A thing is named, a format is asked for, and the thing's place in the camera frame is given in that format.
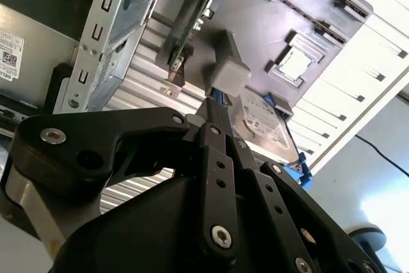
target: barcode label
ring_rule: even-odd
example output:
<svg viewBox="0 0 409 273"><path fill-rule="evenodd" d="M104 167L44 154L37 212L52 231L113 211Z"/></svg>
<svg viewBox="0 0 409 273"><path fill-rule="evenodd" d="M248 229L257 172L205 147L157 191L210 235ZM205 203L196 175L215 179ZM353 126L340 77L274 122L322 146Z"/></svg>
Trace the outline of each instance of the barcode label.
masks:
<svg viewBox="0 0 409 273"><path fill-rule="evenodd" d="M3 51L3 58L1 60L3 63L9 64L12 67L15 67L16 63L17 63L17 57L9 54L6 51Z"/></svg>
<svg viewBox="0 0 409 273"><path fill-rule="evenodd" d="M19 78L24 43L23 38L0 29L0 78Z"/></svg>

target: screw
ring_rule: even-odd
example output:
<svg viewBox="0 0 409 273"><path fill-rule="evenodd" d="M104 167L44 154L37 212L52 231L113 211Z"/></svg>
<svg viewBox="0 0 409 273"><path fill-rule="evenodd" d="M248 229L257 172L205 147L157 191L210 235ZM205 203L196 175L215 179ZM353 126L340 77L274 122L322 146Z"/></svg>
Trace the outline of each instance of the screw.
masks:
<svg viewBox="0 0 409 273"><path fill-rule="evenodd" d="M220 225L213 226L212 239L222 249L231 247L231 235L224 227Z"/></svg>
<svg viewBox="0 0 409 273"><path fill-rule="evenodd" d="M297 258L295 260L295 265L300 273L312 273L313 272L309 264L302 258Z"/></svg>
<svg viewBox="0 0 409 273"><path fill-rule="evenodd" d="M281 174L281 169L278 166L273 165L273 169L277 174Z"/></svg>
<svg viewBox="0 0 409 273"><path fill-rule="evenodd" d="M62 144L66 140L66 135L64 132L57 128L47 128L40 133L41 140L49 144Z"/></svg>
<svg viewBox="0 0 409 273"><path fill-rule="evenodd" d="M369 266L366 262L364 262L364 268L366 269L366 272L368 273L375 273L375 271Z"/></svg>
<svg viewBox="0 0 409 273"><path fill-rule="evenodd" d="M211 127L210 127L210 130L211 130L214 134L220 134L220 131L219 131L216 127L214 127L214 126L211 126Z"/></svg>
<svg viewBox="0 0 409 273"><path fill-rule="evenodd" d="M237 144L241 147L241 148L246 148L247 147L247 145L244 143L244 141L242 141L242 140L238 140L237 141Z"/></svg>
<svg viewBox="0 0 409 273"><path fill-rule="evenodd" d="M173 119L176 123L178 123L178 124L182 124L182 123L183 123L183 120L182 120L179 116L177 116L177 115L172 116L172 119Z"/></svg>

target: white wall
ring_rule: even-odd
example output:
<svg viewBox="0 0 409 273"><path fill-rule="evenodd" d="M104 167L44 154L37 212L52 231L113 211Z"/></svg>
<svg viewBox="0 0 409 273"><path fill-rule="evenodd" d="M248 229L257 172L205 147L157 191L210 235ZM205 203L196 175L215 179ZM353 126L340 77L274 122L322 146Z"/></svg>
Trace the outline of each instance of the white wall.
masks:
<svg viewBox="0 0 409 273"><path fill-rule="evenodd" d="M359 135L409 170L409 105L389 102ZM310 195L345 230L368 223L387 236L384 264L409 271L409 178L354 137L314 177Z"/></svg>

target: black cable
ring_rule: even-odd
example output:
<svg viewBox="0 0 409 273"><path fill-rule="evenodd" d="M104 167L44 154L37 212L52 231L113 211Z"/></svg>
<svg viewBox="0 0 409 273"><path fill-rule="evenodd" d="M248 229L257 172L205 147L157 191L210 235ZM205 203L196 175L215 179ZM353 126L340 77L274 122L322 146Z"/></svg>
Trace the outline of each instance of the black cable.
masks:
<svg viewBox="0 0 409 273"><path fill-rule="evenodd" d="M381 156L382 158L384 158L387 162L389 162L390 164L392 164L395 168L397 168L398 170L400 170L400 172L402 172L403 174L405 174L407 177L409 177L409 173L406 172L403 168L401 168L400 166L398 166L395 162L393 162L392 160L390 160L388 157L386 157L374 144L372 144L371 142L369 142L368 140L364 139L361 136L358 136L357 134L355 134L355 137L357 137L358 139L360 139L362 142L365 142L366 144L368 144L370 147L372 147L379 156Z"/></svg>

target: hard drive label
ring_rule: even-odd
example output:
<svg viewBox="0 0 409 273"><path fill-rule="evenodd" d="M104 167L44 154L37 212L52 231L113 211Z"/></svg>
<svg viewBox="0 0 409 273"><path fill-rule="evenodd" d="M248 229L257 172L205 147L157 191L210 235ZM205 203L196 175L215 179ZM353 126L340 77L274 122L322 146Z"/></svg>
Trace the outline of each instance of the hard drive label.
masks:
<svg viewBox="0 0 409 273"><path fill-rule="evenodd" d="M247 127L253 133L275 142L282 148L289 149L284 128L272 107L261 97L249 92L242 93L242 103Z"/></svg>
<svg viewBox="0 0 409 273"><path fill-rule="evenodd" d="M9 81L18 79L24 39L0 29L0 77Z"/></svg>

